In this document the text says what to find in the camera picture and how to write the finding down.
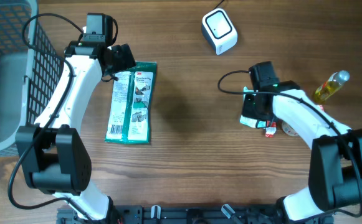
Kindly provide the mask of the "green lid round container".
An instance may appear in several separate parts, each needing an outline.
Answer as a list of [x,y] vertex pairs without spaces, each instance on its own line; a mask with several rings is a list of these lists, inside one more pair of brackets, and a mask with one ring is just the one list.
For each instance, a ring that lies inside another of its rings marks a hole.
[[289,136],[293,136],[293,137],[298,136],[298,133],[285,121],[282,121],[281,127],[285,134],[287,134]]

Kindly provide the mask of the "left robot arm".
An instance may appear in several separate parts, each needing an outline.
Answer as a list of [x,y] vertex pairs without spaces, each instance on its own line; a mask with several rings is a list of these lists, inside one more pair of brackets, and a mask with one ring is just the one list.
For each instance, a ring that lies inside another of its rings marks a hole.
[[136,65],[130,47],[116,43],[118,24],[102,13],[87,15],[80,30],[59,57],[60,80],[43,112],[15,136],[21,170],[28,187],[64,201],[82,223],[121,223],[111,197],[92,182],[92,162],[79,129],[90,97],[100,82]]

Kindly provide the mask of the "yellow liquid bottle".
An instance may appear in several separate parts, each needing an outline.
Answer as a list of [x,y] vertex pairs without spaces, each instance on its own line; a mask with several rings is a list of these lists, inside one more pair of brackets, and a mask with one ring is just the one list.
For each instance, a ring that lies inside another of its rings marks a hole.
[[331,77],[319,86],[312,95],[312,100],[318,105],[323,105],[329,97],[335,94],[350,79],[350,73],[341,70],[331,75]]

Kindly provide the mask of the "red stick sachet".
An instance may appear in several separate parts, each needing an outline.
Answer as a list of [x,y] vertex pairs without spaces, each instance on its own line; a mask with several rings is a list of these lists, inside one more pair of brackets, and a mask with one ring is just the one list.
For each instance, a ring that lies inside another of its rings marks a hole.
[[277,124],[274,121],[267,121],[267,124],[265,126],[265,136],[267,138],[272,138],[277,130]]

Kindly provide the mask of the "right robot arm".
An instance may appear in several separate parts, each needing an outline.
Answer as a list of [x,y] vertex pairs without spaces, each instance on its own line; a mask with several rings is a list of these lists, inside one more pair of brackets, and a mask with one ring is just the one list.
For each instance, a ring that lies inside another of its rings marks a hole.
[[258,121],[282,120],[311,150],[308,185],[280,199],[282,220],[302,223],[359,205],[362,216],[362,129],[327,115],[293,81],[281,82],[271,62],[251,66],[253,89],[245,91],[242,115]]

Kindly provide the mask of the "green 3M gloves package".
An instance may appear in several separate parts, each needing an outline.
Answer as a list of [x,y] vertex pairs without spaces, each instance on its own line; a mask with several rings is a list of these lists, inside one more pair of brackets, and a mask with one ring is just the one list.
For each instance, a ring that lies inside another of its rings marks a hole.
[[106,142],[149,143],[156,71],[156,62],[137,62],[135,67],[115,74],[118,80],[113,84]]

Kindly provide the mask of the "mint green wipes pack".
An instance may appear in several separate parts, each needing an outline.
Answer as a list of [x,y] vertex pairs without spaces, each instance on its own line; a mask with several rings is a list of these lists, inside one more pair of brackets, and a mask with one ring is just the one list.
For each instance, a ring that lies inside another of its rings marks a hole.
[[[247,92],[252,92],[252,90],[248,89],[246,86],[243,88],[243,92],[245,93],[243,95],[243,101],[245,102],[245,97],[247,96]],[[241,118],[239,120],[240,124],[246,125],[250,128],[256,128],[256,129],[264,129],[267,127],[267,123],[265,121],[259,121],[254,118],[249,118],[244,115],[241,115]]]

